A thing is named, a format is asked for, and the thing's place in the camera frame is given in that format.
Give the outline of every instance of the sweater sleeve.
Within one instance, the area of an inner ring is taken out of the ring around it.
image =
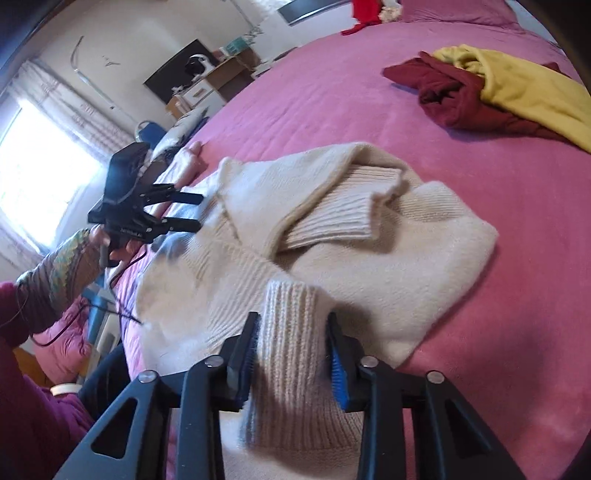
[[[21,316],[30,333],[41,333],[59,320],[100,272],[99,251],[81,230],[17,280]]]

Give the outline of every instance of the ribbed cuff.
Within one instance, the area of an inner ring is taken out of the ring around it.
[[[244,430],[248,446],[302,452],[359,443],[362,417],[340,410],[326,368],[333,306],[318,288],[269,282]]]
[[[351,165],[343,180],[286,233],[280,250],[377,238],[382,205],[400,184],[396,168]]]

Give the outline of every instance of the drawer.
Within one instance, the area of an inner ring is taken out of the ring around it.
[[[193,85],[189,90],[183,94],[183,98],[194,108],[201,100],[203,100],[211,91],[212,86],[206,80],[201,80]]]
[[[224,105],[226,105],[226,101],[219,93],[217,93],[215,90],[212,90],[204,99],[195,105],[195,107],[207,107],[207,116],[211,118],[216,113],[218,113]]]

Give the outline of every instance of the pink bedspread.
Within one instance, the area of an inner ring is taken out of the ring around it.
[[[446,131],[382,68],[467,43],[536,63],[569,61],[533,34],[461,23],[395,23],[291,53],[197,135],[213,171],[226,155],[272,160],[362,140],[441,180],[500,237],[481,281],[403,366],[444,372],[530,480],[555,480],[591,428],[591,155],[557,141]],[[145,262],[127,275],[124,296]],[[139,329],[125,346],[142,368]]]

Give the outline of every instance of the pillow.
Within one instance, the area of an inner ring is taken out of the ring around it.
[[[82,307],[88,305],[88,300],[78,297],[70,308],[64,312],[61,319],[45,332],[35,335],[35,340],[38,343],[51,341],[72,321]],[[37,345],[33,347],[39,366],[47,375],[47,378],[56,385],[75,381],[80,369],[92,353],[92,345],[86,340],[87,319],[88,308],[85,308],[74,323],[54,343],[48,347],[39,347]]]
[[[505,0],[404,0],[403,22],[465,22],[492,27],[518,27]]]
[[[155,160],[161,155],[165,155],[167,151],[174,150],[172,155],[167,155],[167,157],[172,160],[174,154],[189,141],[191,134],[199,125],[199,123],[201,123],[206,114],[207,107],[196,108],[195,110],[185,113],[181,118],[179,118],[154,148],[154,151],[152,152],[152,160]]]

